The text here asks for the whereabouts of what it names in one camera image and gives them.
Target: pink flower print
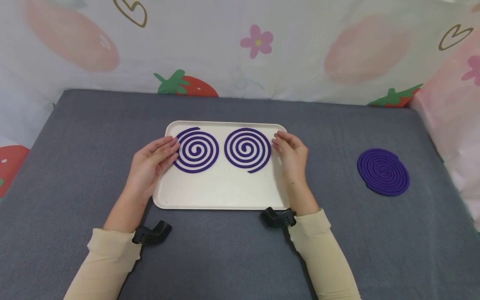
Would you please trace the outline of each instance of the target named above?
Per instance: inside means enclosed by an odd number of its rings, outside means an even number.
[[[261,51],[263,54],[269,54],[272,52],[272,47],[270,43],[273,41],[273,34],[270,31],[265,31],[264,33],[260,32],[260,27],[253,24],[250,27],[250,37],[243,38],[240,41],[240,46],[243,48],[250,49],[250,58],[254,59],[257,57],[258,51]]]
[[[462,80],[469,80],[475,78],[473,83],[476,86],[480,86],[480,56],[473,55],[467,60],[468,65],[472,68],[462,76]]]

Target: long sleeve shirt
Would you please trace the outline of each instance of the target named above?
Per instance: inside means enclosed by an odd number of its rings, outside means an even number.
[[[325,212],[295,217],[288,229],[295,249],[304,259],[319,300],[361,300],[348,262],[330,231]],[[80,266],[64,300],[115,300],[135,262],[141,245],[134,233],[95,228],[89,254]]]

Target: finger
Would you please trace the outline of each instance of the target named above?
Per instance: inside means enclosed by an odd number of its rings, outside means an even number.
[[[272,145],[272,147],[273,147],[273,148],[274,148],[274,149],[275,149],[275,150],[276,150],[278,153],[280,153],[280,154],[282,154],[282,153],[283,153],[283,150],[282,150],[282,148],[280,148],[278,145],[276,145],[276,144],[273,144],[273,145]]]
[[[159,163],[163,162],[170,156],[172,156],[178,149],[180,148],[179,143],[175,143],[172,147],[167,148],[162,151],[155,151],[151,157],[148,158],[148,160],[153,164],[153,165],[158,165]]]
[[[179,158],[178,153],[174,153],[170,158],[166,159],[160,165],[158,165],[159,168],[157,168],[158,174],[160,175],[161,173],[165,172],[173,163]]]
[[[175,145],[177,143],[177,140],[178,138],[177,137],[174,137],[170,142],[166,143],[165,145],[161,146],[160,148],[158,148],[156,151],[164,151],[170,147],[172,147],[173,145]]]
[[[287,143],[287,141],[281,139],[279,136],[277,136],[277,138],[273,139],[272,143],[274,145],[277,145],[278,147],[280,147],[280,149],[282,149],[282,151],[288,151],[289,149],[290,150],[292,149],[292,147],[290,147],[290,145]]]
[[[303,142],[296,136],[291,133],[285,131],[278,131],[277,136],[279,136],[282,140],[287,141],[287,143],[293,148],[297,149],[299,147],[304,147],[305,145]]]
[[[171,135],[162,137],[161,139],[150,142],[147,146],[143,147],[138,152],[145,155],[150,155],[155,152],[159,147],[169,143],[172,139],[173,137]]]

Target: white tray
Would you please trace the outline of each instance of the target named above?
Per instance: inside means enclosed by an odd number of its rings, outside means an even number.
[[[200,128],[193,132],[206,132],[216,139],[218,157],[210,168],[198,173],[187,173],[177,166],[168,169],[159,180],[153,194],[156,206],[164,209],[235,210],[264,210],[269,206],[276,210],[282,210],[289,207],[282,184],[280,158],[271,147],[274,133],[278,130],[285,131],[283,126],[258,123],[174,121],[168,125],[165,136],[177,136],[182,131],[193,127]],[[265,142],[265,145],[267,145],[266,149],[271,149],[271,157],[258,171],[255,171],[256,168],[236,167],[225,156],[224,144],[227,137],[240,128],[255,129],[268,139],[268,144]],[[184,141],[188,139],[185,138],[186,135],[187,133],[180,136],[179,140],[182,141],[182,137],[184,137]],[[181,153],[184,145],[186,144],[182,141],[180,157],[183,157]],[[206,152],[206,157],[199,163],[207,160],[209,151]]]

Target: purple mosquito coil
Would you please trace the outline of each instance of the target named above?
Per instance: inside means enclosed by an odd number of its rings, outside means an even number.
[[[363,152],[357,162],[367,187],[384,196],[403,194],[410,185],[407,169],[390,151],[374,148]]]
[[[209,133],[192,127],[177,134],[179,158],[173,163],[187,173],[200,173],[210,168],[218,158],[218,143]]]
[[[261,170],[270,160],[272,148],[267,137],[252,128],[240,128],[225,141],[225,156],[236,167],[250,169],[249,173]]]

